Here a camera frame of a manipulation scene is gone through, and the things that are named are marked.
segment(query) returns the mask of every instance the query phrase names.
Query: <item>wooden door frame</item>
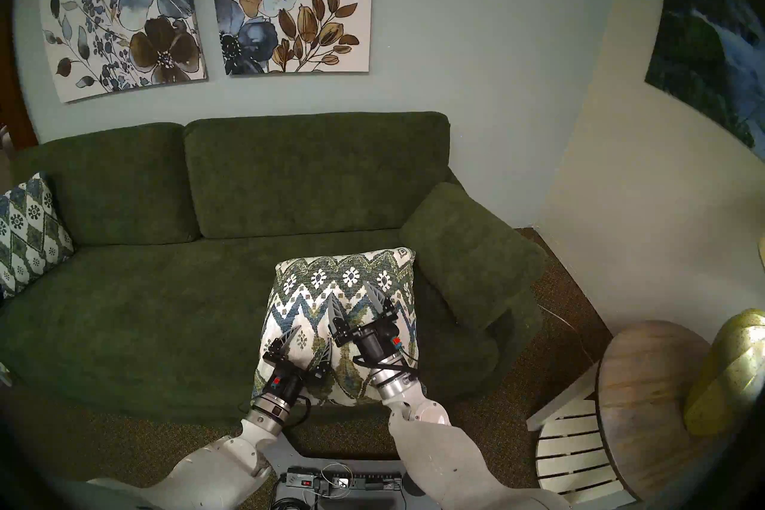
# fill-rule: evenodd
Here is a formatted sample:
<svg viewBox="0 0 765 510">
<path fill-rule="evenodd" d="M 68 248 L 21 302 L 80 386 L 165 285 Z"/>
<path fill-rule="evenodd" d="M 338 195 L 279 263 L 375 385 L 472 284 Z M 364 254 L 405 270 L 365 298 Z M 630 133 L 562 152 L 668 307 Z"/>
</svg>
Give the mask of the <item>wooden door frame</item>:
<svg viewBox="0 0 765 510">
<path fill-rule="evenodd" d="M 0 0 L 0 122 L 8 127 L 16 150 L 39 143 L 18 81 L 13 43 L 13 0 Z"/>
</svg>

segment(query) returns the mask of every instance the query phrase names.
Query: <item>green painting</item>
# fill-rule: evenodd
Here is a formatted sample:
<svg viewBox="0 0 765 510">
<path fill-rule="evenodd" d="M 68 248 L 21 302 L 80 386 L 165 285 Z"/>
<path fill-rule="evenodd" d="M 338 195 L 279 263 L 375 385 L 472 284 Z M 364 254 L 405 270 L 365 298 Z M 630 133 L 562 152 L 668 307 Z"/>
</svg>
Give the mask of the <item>green painting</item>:
<svg viewBox="0 0 765 510">
<path fill-rule="evenodd" d="M 765 159 L 764 43 L 747 0 L 664 0 L 646 82 Z"/>
</svg>

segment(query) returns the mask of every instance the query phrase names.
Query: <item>silver joint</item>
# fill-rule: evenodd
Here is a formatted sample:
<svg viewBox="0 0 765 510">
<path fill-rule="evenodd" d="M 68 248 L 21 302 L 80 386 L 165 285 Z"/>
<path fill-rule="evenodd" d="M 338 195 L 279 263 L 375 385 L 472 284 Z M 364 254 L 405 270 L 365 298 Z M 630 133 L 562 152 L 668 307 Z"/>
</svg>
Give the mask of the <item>silver joint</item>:
<svg viewBox="0 0 765 510">
<path fill-rule="evenodd" d="M 266 415 L 258 409 L 252 409 L 245 417 L 245 420 L 250 424 L 256 425 L 258 428 L 263 428 L 266 432 L 270 432 L 274 436 L 278 436 L 281 432 L 281 424 L 279 424 L 273 417 Z"/>
<path fill-rule="evenodd" d="M 400 353 L 395 353 L 384 360 L 380 360 L 380 363 L 400 365 L 402 367 L 400 371 L 389 369 L 372 371 L 372 384 L 377 387 L 377 391 L 380 393 L 380 398 L 383 401 L 403 393 L 414 382 L 417 382 L 417 378 L 406 373 L 403 367 L 404 358 Z"/>
<path fill-rule="evenodd" d="M 271 393 L 263 393 L 255 399 L 255 407 L 267 411 L 277 417 L 283 424 L 289 417 L 290 406 L 287 401 Z"/>
</svg>

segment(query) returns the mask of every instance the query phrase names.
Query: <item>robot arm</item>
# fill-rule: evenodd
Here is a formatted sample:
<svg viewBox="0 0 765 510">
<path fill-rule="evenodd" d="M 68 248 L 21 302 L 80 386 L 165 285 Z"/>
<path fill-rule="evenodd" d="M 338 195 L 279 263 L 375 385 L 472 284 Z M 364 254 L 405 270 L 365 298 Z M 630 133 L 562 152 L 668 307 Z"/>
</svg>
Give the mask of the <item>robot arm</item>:
<svg viewBox="0 0 765 510">
<path fill-rule="evenodd" d="M 138 488 L 110 479 L 89 483 L 126 492 L 163 510 L 232 510 L 241 505 L 271 474 L 262 449 L 276 440 L 303 384 L 321 379 L 331 367 L 329 344 L 309 370 L 287 360 L 284 353 L 294 334 L 290 331 L 275 339 L 264 354 L 274 370 L 242 420 L 239 435 L 224 436 L 195 450 L 152 487 Z"/>
<path fill-rule="evenodd" d="M 354 362 L 371 368 L 371 382 L 391 410 L 388 429 L 411 479 L 444 510 L 570 510 L 563 497 L 544 489 L 512 489 L 486 467 L 476 443 L 449 422 L 446 410 L 426 398 L 417 371 L 400 352 L 396 310 L 383 292 L 364 282 L 376 308 L 373 322 L 351 329 L 333 295 L 330 332 L 339 346 L 353 341 Z"/>
</svg>

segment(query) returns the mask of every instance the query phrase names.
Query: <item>couch back cushion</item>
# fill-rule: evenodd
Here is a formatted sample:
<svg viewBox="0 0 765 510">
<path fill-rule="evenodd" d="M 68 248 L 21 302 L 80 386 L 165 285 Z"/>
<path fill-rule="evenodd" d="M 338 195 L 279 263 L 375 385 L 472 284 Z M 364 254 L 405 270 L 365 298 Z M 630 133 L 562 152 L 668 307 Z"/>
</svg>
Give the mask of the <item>couch back cushion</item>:
<svg viewBox="0 0 765 510">
<path fill-rule="evenodd" d="M 199 238 L 183 126 L 151 123 L 66 137 L 19 151 L 16 180 L 48 174 L 78 245 L 160 245 Z"/>
<path fill-rule="evenodd" d="M 185 146 L 207 238 L 400 228 L 449 174 L 435 112 L 204 119 Z"/>
</svg>

